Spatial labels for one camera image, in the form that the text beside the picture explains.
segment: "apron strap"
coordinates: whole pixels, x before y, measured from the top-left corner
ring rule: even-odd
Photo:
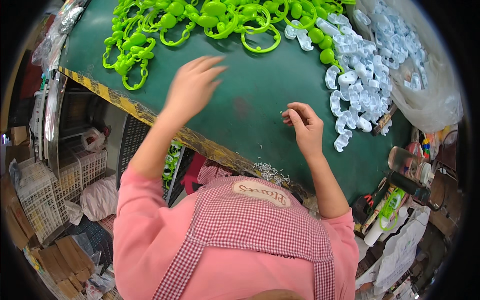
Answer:
[[[185,236],[179,251],[170,263],[162,282],[153,296],[154,300],[180,298],[190,276],[192,276],[198,260],[204,251],[205,244],[189,233]]]

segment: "woman's left hand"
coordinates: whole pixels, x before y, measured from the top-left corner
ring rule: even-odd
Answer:
[[[162,113],[178,118],[184,125],[208,104],[221,80],[214,79],[227,67],[213,67],[224,57],[202,56],[177,71],[168,91]]]

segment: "woman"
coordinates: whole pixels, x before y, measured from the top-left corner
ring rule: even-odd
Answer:
[[[124,299],[353,299],[358,248],[350,207],[322,154],[323,122],[290,103],[322,220],[287,190],[242,176],[212,179],[169,209],[165,155],[175,133],[210,100],[220,57],[182,66],[163,110],[121,178],[114,270]]]

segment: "cardboard box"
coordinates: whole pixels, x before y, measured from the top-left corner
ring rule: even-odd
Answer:
[[[13,127],[10,130],[10,137],[12,139],[12,145],[14,146],[20,145],[22,142],[28,139],[27,127],[26,126]]]
[[[68,279],[68,276],[63,272],[60,264],[55,258],[54,249],[56,247],[56,245],[53,245],[51,247],[45,248],[43,250],[40,250],[38,254],[40,254],[40,257],[42,258],[43,267],[45,268],[45,270],[47,270],[55,283],[59,283],[65,279]]]
[[[77,277],[72,273],[70,276],[68,276],[68,280],[71,282],[71,284],[75,287],[75,289],[79,292],[81,292],[84,287],[82,287],[82,284],[78,281]]]
[[[25,215],[24,209],[18,200],[15,188],[10,182],[10,176],[5,174],[0,179],[1,206],[4,209],[10,236],[14,244],[23,249],[35,232]]]
[[[81,259],[76,248],[74,247],[73,244],[76,244],[76,242],[71,236],[56,240],[55,243],[67,261],[68,266],[70,266],[75,274],[78,274],[83,269],[87,268],[87,264]]]
[[[78,279],[80,282],[85,282],[87,281],[92,273],[88,270],[88,268],[83,269],[82,271],[78,272],[75,277]]]
[[[5,210],[5,218],[7,220],[8,231],[13,243],[22,250],[28,243],[27,236],[24,234],[20,225],[18,225],[18,222],[10,209]]]
[[[57,287],[59,287],[59,289],[65,294],[65,296],[70,299],[78,295],[77,289],[68,279],[62,280],[61,282],[57,283]]]
[[[82,259],[82,261],[86,264],[88,270],[90,271],[90,274],[95,273],[95,266],[92,260],[90,259],[90,257],[88,257],[88,255],[83,251],[83,249],[80,248],[80,246],[77,244],[77,242],[75,242],[72,236],[68,236],[68,238],[70,239],[70,242],[73,244],[75,250],[77,250],[77,253],[78,253],[78,256],[80,256],[80,259]]]

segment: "green plastic toy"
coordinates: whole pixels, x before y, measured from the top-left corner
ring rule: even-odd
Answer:
[[[332,50],[332,38],[316,28],[317,17],[327,19],[329,13],[343,13],[343,4],[355,4],[355,0],[266,0],[262,5],[260,0],[205,0],[201,9],[195,6],[198,0],[119,0],[114,8],[112,19],[112,36],[105,39],[106,50],[102,57],[102,64],[107,69],[114,69],[122,76],[126,89],[136,90],[141,88],[148,76],[148,62],[154,58],[152,52],[156,39],[147,37],[143,33],[159,32],[162,44],[175,47],[184,43],[191,31],[199,25],[204,28],[206,36],[214,39],[227,38],[232,33],[240,34],[243,46],[255,53],[267,53],[275,49],[281,40],[279,31],[274,24],[282,20],[297,29],[306,29],[313,43],[318,44],[322,52],[320,60],[325,64],[339,66]],[[138,11],[129,17],[127,14],[132,8]],[[290,12],[292,18],[299,20],[301,25],[294,25],[288,19]],[[185,29],[178,41],[166,40],[166,33],[178,23],[187,21]],[[255,22],[258,27],[246,25]],[[274,33],[274,43],[268,48],[251,47],[247,44],[247,35]],[[117,47],[120,54],[113,64],[108,63],[113,47]],[[140,63],[141,80],[130,86],[128,72],[136,63]]]

